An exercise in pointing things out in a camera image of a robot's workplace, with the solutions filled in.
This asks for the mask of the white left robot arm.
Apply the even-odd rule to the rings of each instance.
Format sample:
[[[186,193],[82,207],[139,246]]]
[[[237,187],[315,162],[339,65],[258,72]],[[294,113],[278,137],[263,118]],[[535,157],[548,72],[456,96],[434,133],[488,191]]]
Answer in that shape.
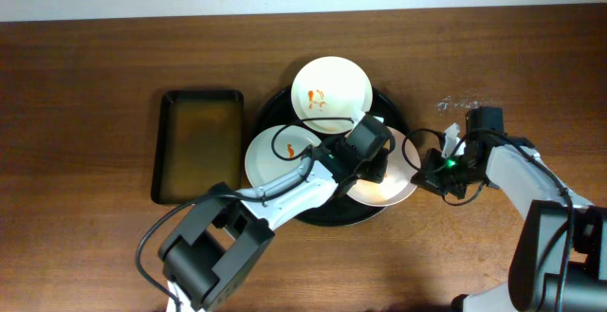
[[[212,311],[243,283],[277,228],[359,179],[379,182],[388,151],[308,150],[298,166],[267,184],[234,191],[220,183],[186,206],[189,213],[158,250],[171,311]]]

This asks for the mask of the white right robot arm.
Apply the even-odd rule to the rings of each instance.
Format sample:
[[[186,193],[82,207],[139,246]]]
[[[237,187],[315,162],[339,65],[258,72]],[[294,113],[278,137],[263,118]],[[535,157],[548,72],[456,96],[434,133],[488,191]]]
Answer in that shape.
[[[440,196],[501,189],[524,219],[505,283],[462,294],[453,311],[603,311],[606,210],[571,191],[532,148],[499,145],[474,166],[430,150],[412,182]]]

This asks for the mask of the light grey plate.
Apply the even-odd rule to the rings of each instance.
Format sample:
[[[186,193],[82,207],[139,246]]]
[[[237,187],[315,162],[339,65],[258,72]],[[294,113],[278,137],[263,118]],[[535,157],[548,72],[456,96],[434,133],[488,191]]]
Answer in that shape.
[[[301,160],[294,157],[308,145],[318,146],[319,137],[309,130],[292,125],[274,136],[283,125],[269,127],[250,143],[245,156],[245,170],[252,187],[263,186],[296,169]]]

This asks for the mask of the pink plate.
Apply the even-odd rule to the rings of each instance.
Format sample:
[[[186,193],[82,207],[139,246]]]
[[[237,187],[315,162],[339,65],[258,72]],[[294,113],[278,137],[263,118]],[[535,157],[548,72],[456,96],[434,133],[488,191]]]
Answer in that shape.
[[[372,207],[387,207],[405,200],[417,188],[411,182],[421,166],[419,154],[413,143],[403,143],[405,135],[389,127],[395,137],[395,148],[388,155],[387,169],[381,183],[358,180],[347,192],[355,201]]]

